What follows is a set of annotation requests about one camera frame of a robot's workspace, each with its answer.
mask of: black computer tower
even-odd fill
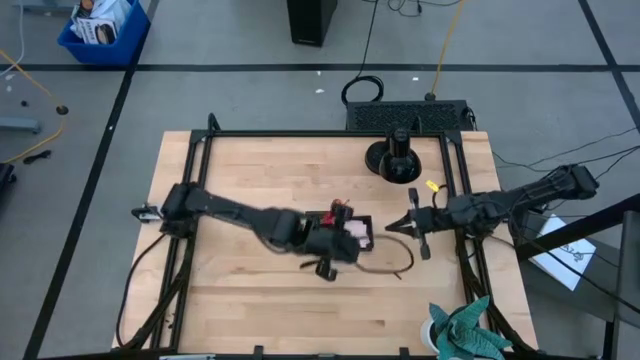
[[[322,46],[338,0],[287,0],[291,41]]]

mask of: concrete floor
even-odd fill
[[[145,8],[150,1],[144,1]],[[640,64],[634,0],[590,0],[619,64]],[[316,49],[289,39],[284,0],[161,0],[141,64],[355,64],[362,59],[372,4],[342,0]],[[407,6],[407,12],[413,10]],[[455,7],[424,5],[419,18],[378,8],[368,63],[433,64]],[[0,5],[0,49],[17,57],[17,11]],[[56,44],[64,17],[26,14],[24,64],[74,64]],[[578,1],[470,0],[447,53],[450,64],[606,65]],[[209,112],[225,129],[343,129],[340,102],[353,71],[138,71],[114,131],[78,247],[40,356],[106,351],[111,346],[124,280],[139,224],[129,210],[146,198],[161,135],[204,127]],[[419,100],[433,72],[372,71],[385,82],[385,100]],[[73,216],[85,188],[124,73],[37,71],[32,75],[70,108],[63,136],[47,146],[49,160],[18,165],[19,181],[0,206],[0,359],[21,357],[33,329]],[[640,74],[624,73],[640,96]],[[55,131],[59,117],[20,75],[0,79],[3,115],[29,116],[40,135],[0,132],[0,161]],[[373,89],[357,85],[351,100]],[[447,72],[440,99],[465,99],[493,149],[521,163],[577,147],[635,126],[610,72]],[[20,106],[27,100],[29,107]],[[551,161],[542,168],[601,156],[639,142],[637,132]],[[591,163],[598,174],[614,159]],[[638,154],[601,181],[596,198],[567,202],[558,214],[586,214],[638,192]],[[522,168],[499,170],[510,188],[538,177]],[[619,244],[620,230],[595,236]],[[528,294],[541,349],[552,354],[599,354],[604,323],[537,294]],[[628,329],[625,336],[640,336]],[[621,358],[634,357],[633,347]]]

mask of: blue storage bin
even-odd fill
[[[113,44],[85,44],[71,31],[70,27],[73,25],[71,20],[64,27],[62,34],[58,36],[58,44],[66,47],[76,60],[83,64],[129,65],[142,35],[149,26],[149,18],[142,10],[138,0],[127,1],[131,4],[131,10]]]

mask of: wooden tabletop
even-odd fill
[[[463,134],[467,167],[474,192],[499,188],[487,134]],[[171,186],[180,182],[188,132],[164,135],[148,201],[162,204]],[[422,161],[422,175],[407,185],[391,184],[364,164],[374,138],[255,138],[213,140],[206,190],[256,207],[327,210],[333,199],[349,200],[356,215],[373,217],[374,234],[402,217],[408,209],[407,189],[416,187],[421,204],[430,204],[426,180],[445,182],[438,141],[413,138],[412,149]],[[461,189],[455,151],[452,166]],[[194,180],[198,174],[194,168]],[[444,206],[446,194],[439,194]],[[135,257],[158,237],[159,224],[142,225]],[[496,236],[509,240],[504,226]],[[190,288],[182,327],[180,352],[252,353],[263,345],[269,354],[339,353],[360,355],[432,354],[420,341],[420,326],[430,318],[430,302],[447,311],[465,304],[452,231],[429,234],[432,257],[419,260],[415,240],[395,234],[417,256],[416,264],[399,280],[338,265],[335,282],[313,269],[299,270],[307,260],[275,255],[253,233],[203,218],[200,220]],[[129,339],[156,305],[169,241],[165,240],[139,264],[133,276],[123,318]],[[514,250],[500,241],[484,243],[494,300],[513,328],[537,347],[529,306]],[[361,254],[370,267],[398,268],[406,252],[378,240],[372,253]],[[165,320],[163,344],[172,326]]]

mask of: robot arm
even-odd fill
[[[161,213],[160,231],[173,237],[193,235],[197,219],[204,215],[253,231],[274,252],[318,256],[322,261],[316,274],[328,281],[335,280],[336,275],[330,261],[355,263],[360,252],[358,239],[344,229],[353,209],[338,203],[331,207],[336,221],[325,225],[295,210],[257,209],[213,195],[196,184],[183,183],[173,186]]]
[[[418,192],[409,189],[412,208],[400,220],[388,225],[387,231],[399,232],[420,241],[424,260],[429,259],[425,233],[463,229],[471,236],[487,236],[504,219],[545,205],[553,200],[589,199],[595,196],[598,182],[586,167],[560,166],[542,179],[510,191],[491,191],[456,196],[443,209],[418,206]]]

